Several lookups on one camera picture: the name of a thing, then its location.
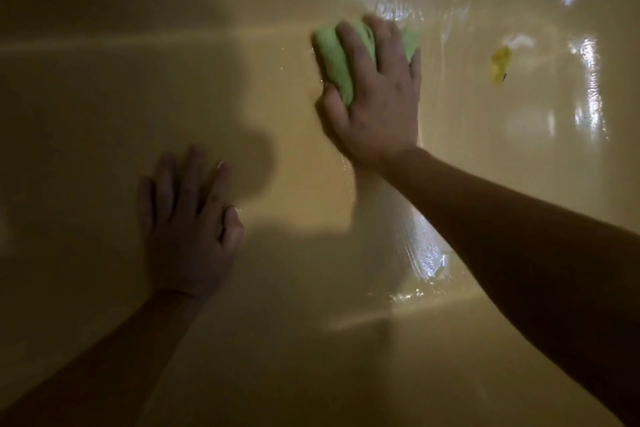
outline person's right arm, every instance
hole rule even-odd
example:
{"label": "person's right arm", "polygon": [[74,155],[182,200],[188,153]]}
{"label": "person's right arm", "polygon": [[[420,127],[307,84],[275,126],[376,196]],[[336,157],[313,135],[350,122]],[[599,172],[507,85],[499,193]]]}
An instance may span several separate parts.
{"label": "person's right arm", "polygon": [[339,26],[355,80],[349,111],[328,86],[342,144],[429,220],[502,313],[628,424],[640,422],[640,237],[456,169],[417,146],[419,53],[369,18],[378,65]]}

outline green cloth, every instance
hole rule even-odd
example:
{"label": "green cloth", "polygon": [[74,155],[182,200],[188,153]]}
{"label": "green cloth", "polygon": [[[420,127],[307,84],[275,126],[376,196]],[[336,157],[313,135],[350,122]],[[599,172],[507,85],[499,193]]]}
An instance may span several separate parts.
{"label": "green cloth", "polygon": [[[351,22],[353,29],[362,38],[371,59],[376,62],[376,43],[369,26],[364,22]],[[402,29],[402,39],[404,42],[404,53],[407,61],[411,61],[413,53],[418,47],[419,34],[411,29]],[[342,97],[345,105],[351,105],[353,101],[353,81],[349,70],[347,56],[342,49],[335,27],[323,27],[316,31],[316,47],[320,51],[324,63],[324,70],[327,77],[333,83]]]}

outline person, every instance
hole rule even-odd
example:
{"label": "person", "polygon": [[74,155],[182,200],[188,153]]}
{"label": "person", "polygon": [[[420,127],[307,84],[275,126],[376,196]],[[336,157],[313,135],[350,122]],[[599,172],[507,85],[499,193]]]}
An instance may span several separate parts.
{"label": "person", "polygon": [[[366,22],[377,66],[347,23],[337,27],[355,83],[349,109],[335,87],[324,91],[323,108],[339,143],[424,214],[534,346],[623,423],[640,423],[640,237],[472,176],[420,148],[420,51],[407,63],[396,24],[373,16]],[[188,151],[179,185],[176,169],[175,157],[165,154],[138,190],[151,296],[12,404],[3,425],[136,422],[244,234],[236,209],[225,203],[226,163],[204,203],[203,151]]]}

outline glossy yellow surface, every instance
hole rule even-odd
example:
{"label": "glossy yellow surface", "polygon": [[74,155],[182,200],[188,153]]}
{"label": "glossy yellow surface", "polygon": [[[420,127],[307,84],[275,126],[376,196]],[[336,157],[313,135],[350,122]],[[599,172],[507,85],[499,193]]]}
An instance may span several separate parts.
{"label": "glossy yellow surface", "polygon": [[136,179],[200,141],[246,245],[142,425],[617,425],[324,137],[309,35],[366,9],[419,28],[426,148],[637,232],[639,4],[2,0],[0,406],[143,301]]}

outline finger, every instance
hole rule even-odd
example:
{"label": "finger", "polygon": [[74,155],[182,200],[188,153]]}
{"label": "finger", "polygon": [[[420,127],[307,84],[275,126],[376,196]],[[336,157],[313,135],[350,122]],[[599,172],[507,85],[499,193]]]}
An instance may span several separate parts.
{"label": "finger", "polygon": [[413,91],[420,96],[420,86],[422,85],[422,52],[420,48],[416,49],[409,64],[409,74],[413,82]]}
{"label": "finger", "polygon": [[223,228],[220,245],[222,245],[225,255],[228,258],[232,258],[240,248],[240,245],[242,245],[244,238],[244,225],[240,221],[237,209],[233,206],[229,206],[225,210]]}
{"label": "finger", "polygon": [[225,205],[230,176],[231,166],[222,160],[213,177],[207,202],[202,209],[204,220],[207,221],[208,225],[213,228],[213,233],[216,234],[220,234],[222,227],[222,208]]}
{"label": "finger", "polygon": [[156,165],[156,225],[164,225],[173,214],[175,156],[165,152]]}
{"label": "finger", "polygon": [[189,147],[184,165],[184,174],[180,182],[180,195],[175,207],[177,216],[189,218],[196,215],[204,160],[204,150],[202,148],[196,145]]}
{"label": "finger", "polygon": [[335,31],[345,54],[347,54],[356,87],[370,84],[377,70],[364,42],[347,22],[338,24]]}
{"label": "finger", "polygon": [[143,238],[147,238],[154,230],[154,182],[150,177],[144,176],[138,182],[136,194],[136,210],[138,224]]}
{"label": "finger", "polygon": [[406,71],[404,42],[396,23],[384,21],[375,16],[365,17],[365,22],[371,27],[376,42],[378,71],[385,75]]}
{"label": "finger", "polygon": [[337,88],[331,83],[324,90],[323,108],[335,133],[344,139],[349,130],[349,112]]}

